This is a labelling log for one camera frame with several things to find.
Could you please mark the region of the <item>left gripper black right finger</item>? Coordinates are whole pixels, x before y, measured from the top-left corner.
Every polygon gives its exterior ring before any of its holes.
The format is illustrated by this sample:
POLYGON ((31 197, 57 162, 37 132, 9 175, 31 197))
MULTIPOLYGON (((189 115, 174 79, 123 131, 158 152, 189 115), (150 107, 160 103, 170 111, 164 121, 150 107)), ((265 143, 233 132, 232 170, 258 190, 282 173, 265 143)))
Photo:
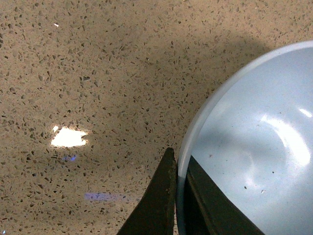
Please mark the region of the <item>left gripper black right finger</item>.
POLYGON ((191 157, 184 191, 184 223, 188 235, 262 235, 191 157))

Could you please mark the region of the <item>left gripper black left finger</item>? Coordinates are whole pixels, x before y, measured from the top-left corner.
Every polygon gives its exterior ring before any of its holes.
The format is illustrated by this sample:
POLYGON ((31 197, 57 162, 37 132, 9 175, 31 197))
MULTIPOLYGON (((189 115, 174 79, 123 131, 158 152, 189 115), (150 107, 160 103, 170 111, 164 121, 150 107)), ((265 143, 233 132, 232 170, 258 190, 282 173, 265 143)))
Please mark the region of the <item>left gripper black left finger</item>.
POLYGON ((138 205, 119 235, 172 235, 174 232, 177 162, 167 148, 138 205))

